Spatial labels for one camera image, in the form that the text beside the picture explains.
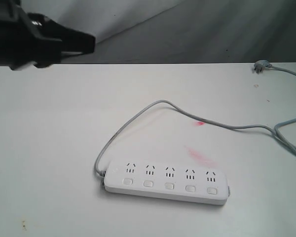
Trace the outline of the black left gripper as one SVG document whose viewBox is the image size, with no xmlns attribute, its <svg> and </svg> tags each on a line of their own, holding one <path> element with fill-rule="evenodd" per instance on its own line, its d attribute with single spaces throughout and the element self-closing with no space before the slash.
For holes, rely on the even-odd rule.
<svg viewBox="0 0 296 237">
<path fill-rule="evenodd" d="M 26 13 L 19 0 L 0 0 L 0 66 L 13 71 L 47 68 L 92 54 L 93 35 L 64 27 L 43 14 Z"/>
</svg>

